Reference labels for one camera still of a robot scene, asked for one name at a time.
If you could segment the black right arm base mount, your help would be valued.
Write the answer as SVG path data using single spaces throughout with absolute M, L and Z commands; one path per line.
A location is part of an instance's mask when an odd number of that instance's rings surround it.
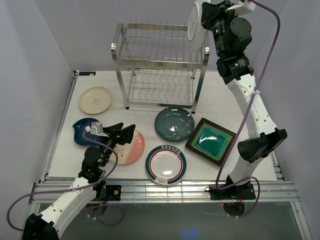
M 210 194 L 211 200 L 255 200 L 256 194 L 251 183 L 245 186 L 233 186 L 228 189 L 218 190 L 215 184 L 204 188 Z

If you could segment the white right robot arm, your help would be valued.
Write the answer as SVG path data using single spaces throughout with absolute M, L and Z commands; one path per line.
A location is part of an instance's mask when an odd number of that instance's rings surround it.
M 277 41 L 272 42 L 259 79 L 255 79 L 254 69 L 245 54 L 245 49 L 252 41 L 252 26 L 243 15 L 254 11 L 256 6 L 274 15 L 277 24 L 274 37 L 278 38 L 280 16 L 256 0 L 242 0 L 239 4 L 224 0 L 216 4 L 203 2 L 201 5 L 200 24 L 213 34 L 218 73 L 243 115 L 231 143 L 237 146 L 237 163 L 227 175 L 225 184 L 217 183 L 212 190 L 215 194 L 232 199 L 237 199 L 249 188 L 259 163 L 288 137 L 287 131 L 279 129 L 271 119 L 258 90 Z M 248 139 L 237 141 L 244 126 L 247 126 Z

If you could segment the dark teal floral plate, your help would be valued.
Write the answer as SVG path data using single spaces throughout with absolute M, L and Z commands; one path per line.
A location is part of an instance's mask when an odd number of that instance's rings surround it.
M 157 114 L 154 126 L 158 135 L 166 141 L 181 142 L 193 133 L 195 120 L 192 114 L 183 108 L 167 107 Z

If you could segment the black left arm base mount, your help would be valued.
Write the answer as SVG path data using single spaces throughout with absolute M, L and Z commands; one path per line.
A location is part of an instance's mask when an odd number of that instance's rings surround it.
M 122 193 L 121 185 L 106 185 L 101 190 L 101 200 L 120 201 Z

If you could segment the green square plate dark rim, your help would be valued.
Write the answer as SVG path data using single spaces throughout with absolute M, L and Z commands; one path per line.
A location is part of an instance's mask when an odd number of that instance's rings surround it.
M 236 133 L 203 117 L 188 138 L 185 147 L 221 166 L 235 136 Z

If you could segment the red and teal floral plate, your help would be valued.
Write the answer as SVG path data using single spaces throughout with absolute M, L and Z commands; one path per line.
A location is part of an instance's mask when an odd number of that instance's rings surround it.
M 195 0 L 189 13 L 187 23 L 187 37 L 190 43 L 190 48 L 193 53 L 198 53 L 202 50 L 208 31 L 201 25 L 202 4 L 210 3 L 209 0 Z

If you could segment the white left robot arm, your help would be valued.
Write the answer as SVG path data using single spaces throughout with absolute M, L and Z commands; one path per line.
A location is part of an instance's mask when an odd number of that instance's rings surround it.
M 92 200 L 106 195 L 103 170 L 111 156 L 116 156 L 116 145 L 130 144 L 136 126 L 124 127 L 122 122 L 103 127 L 99 121 L 84 127 L 82 137 L 91 142 L 84 152 L 81 170 L 71 186 L 47 209 L 31 214 L 24 225 L 24 240 L 58 240 L 72 220 Z

